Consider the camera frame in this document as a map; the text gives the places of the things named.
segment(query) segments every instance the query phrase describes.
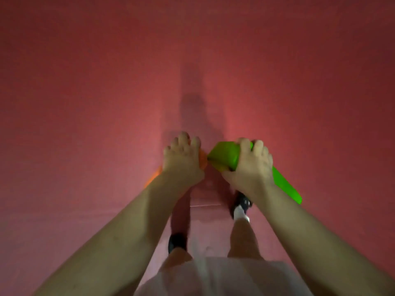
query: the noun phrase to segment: black shoe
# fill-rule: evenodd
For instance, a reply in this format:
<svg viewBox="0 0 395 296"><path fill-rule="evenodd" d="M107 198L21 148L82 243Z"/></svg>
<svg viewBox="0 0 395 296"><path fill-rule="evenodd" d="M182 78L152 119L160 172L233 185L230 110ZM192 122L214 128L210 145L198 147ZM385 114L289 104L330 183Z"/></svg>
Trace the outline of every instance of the black shoe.
<svg viewBox="0 0 395 296"><path fill-rule="evenodd" d="M167 247L169 254L175 249L176 247L181 247L186 251L186 237L182 233L172 234L169 239L169 246Z"/></svg>
<svg viewBox="0 0 395 296"><path fill-rule="evenodd" d="M247 196L242 194L240 191L236 191L236 200L234 205L230 208L230 215L232 216L233 219L233 212L235 211L235 208L238 206L241 206L243 208L244 213L247 213L247 210L252 207L252 201L250 201Z"/></svg>

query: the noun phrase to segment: red wall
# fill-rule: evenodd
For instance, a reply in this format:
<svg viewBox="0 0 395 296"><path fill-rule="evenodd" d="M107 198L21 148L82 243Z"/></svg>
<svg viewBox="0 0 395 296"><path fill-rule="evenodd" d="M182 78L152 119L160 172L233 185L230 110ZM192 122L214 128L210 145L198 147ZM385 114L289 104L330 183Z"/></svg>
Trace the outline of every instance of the red wall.
<svg viewBox="0 0 395 296"><path fill-rule="evenodd" d="M0 294L31 293L180 129L263 139L303 206L395 276L393 0L0 4Z"/></svg>

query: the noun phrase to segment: green handle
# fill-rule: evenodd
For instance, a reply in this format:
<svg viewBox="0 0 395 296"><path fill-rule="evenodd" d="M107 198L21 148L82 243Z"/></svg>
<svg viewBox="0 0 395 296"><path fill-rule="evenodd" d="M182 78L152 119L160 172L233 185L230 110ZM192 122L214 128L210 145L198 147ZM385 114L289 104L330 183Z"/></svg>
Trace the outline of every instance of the green handle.
<svg viewBox="0 0 395 296"><path fill-rule="evenodd" d="M240 156L240 145L230 141L221 141L212 149L208 154L207 159L209 161L215 161L222 165L229 167L230 170L236 170ZM274 183L279 186L290 198L296 201L298 204L302 203L302 197L292 187L292 185L279 173L279 171L273 166L273 177Z"/></svg>

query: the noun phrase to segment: person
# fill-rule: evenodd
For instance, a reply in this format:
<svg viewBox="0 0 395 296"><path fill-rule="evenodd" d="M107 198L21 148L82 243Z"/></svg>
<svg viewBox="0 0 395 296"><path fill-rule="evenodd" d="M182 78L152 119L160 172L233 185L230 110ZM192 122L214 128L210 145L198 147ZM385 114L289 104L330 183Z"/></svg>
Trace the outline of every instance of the person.
<svg viewBox="0 0 395 296"><path fill-rule="evenodd" d="M177 200L205 176L200 140L181 133L164 150L163 172L87 241L36 295L395 295L394 280L326 229L273 180L261 140L240 139L239 164L224 179L240 192L228 258L193 260L185 237L172 235L169 257L137 291ZM246 216L251 200L264 214L299 275L259 253Z"/></svg>

